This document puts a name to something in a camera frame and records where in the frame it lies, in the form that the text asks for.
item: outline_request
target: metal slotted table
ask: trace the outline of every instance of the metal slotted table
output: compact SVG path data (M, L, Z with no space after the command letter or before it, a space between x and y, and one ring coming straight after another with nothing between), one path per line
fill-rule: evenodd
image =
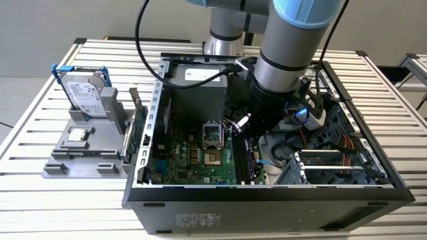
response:
M399 67L406 67L425 84L425 86L427 86L427 55L407 53L399 63ZM406 85L419 87L419 84L416 83L410 83Z
M142 42L142 48L154 67L162 52L202 53L202 45L192 43ZM258 47L246 48L247 55L258 52ZM427 123L367 56L359 56L355 51L328 51L324 60L343 82L416 201L352 232L210 234L179 238L427 239ZM60 62L64 64L86 68L106 65L124 106L134 107L130 87L138 87L144 104L150 104L155 79L140 61L134 42L87 40L74 44ZM4 233L0 238L156 239L158 236L147 235L134 211L122 207L126 179L43 179L40 176L70 119L70 106L51 76L0 145L0 233Z

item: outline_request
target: black cable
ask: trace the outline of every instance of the black cable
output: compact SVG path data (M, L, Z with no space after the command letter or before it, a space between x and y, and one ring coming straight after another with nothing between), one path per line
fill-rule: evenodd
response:
M164 85L170 86L170 87L174 87L174 88L178 88L178 89L192 89L195 87L199 87L204 84L207 84L208 82L211 82L214 79L216 79L218 77L223 76L223 75L227 75L228 74L228 70L223 70L222 72L219 72L218 74L215 74L214 76L211 76L210 78L207 78L206 80L198 82L198 83L194 83L194 84L190 84L190 85L176 85L171 82L168 82L158 73L156 71L152 69L152 67L150 66L147 60L146 60L146 57L144 57L144 54L143 54L143 50L142 50L142 46L140 46L140 26L142 26L142 19L143 19L143 15L144 15L144 11L146 11L146 8L147 8L147 5L148 5L148 2L150 0L146 0L142 7L140 7L140 10L139 10L139 13L138 13L138 19L136 19L136 24L135 24L135 45L136 45L136 50L138 50L138 55L140 57L140 60L142 62L144 63L146 67L147 67L147 70L151 72L151 74L154 75L154 77L164 83Z
M4 126L7 126L7 127L10 127L11 129L14 128L14 126L12 126L12 125L6 124L6 123L4 123L4 122L2 122L2 121L0 121L0 124L2 124L2 125L4 125Z
M315 90L316 90L316 94L318 94L318 95L320 94L320 83L319 83L319 71L320 71L320 66L322 66L323 58L326 57L326 53L327 53L327 48L328 48L328 45L330 45L330 41L331 41L331 38L332 38L332 35L334 35L334 32L335 32L335 29L336 29L336 27L338 27L338 25L339 25L339 22L340 22L340 20L342 20L342 16L343 16L343 14L344 14L344 11L346 11L348 2L350 2L350 0L346 0L344 4L343 4L343 6L342 6L342 9L340 9L340 11L339 11L336 20L335 20L335 22L334 22L332 29L331 29L331 31L328 32L328 36L327 36L327 39L326 39L326 42L324 42L324 46L323 46L323 50L322 50L322 54L320 54L320 58L319 58L319 62L318 62L316 70L315 70Z
M421 108L422 108L422 106L423 106L423 104L425 104L425 100L423 101L421 101L421 103L418 104L418 107L415 108L415 110L418 111L418 110L421 110Z
M402 82L402 84L395 89L399 89L412 77L414 77L414 74Z
M271 149L270 149L270 154L272 156L272 158L270 159L271 165L274 165L278 168L282 168L282 163L279 161L283 161L284 158L283 157L278 157L276 155L276 149L282 146L282 144L284 143L284 139L282 139L280 141L278 141Z

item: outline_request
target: blue robot arm joint cap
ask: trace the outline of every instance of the blue robot arm joint cap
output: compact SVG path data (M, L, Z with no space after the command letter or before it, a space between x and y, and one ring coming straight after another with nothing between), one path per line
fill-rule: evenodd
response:
M274 0L274 9L286 22L302 29L319 29L335 18L340 0Z

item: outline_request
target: gray floor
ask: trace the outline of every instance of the gray floor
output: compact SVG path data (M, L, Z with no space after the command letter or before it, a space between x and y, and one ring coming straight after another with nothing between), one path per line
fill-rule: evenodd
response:
M0 122L15 126L48 78L0 77ZM0 143L11 128L0 124Z

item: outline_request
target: open computer tower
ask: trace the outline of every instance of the open computer tower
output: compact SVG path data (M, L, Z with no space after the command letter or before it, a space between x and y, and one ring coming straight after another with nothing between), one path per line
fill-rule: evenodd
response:
M187 85L235 60L163 53L158 72ZM155 81L123 198L147 232L350 231L411 203L330 64L320 71L323 127L300 136L284 119L255 143L230 124L246 114L248 75L222 76L186 90ZM312 66L306 77L315 77ZM280 155L282 168L271 164L272 155Z

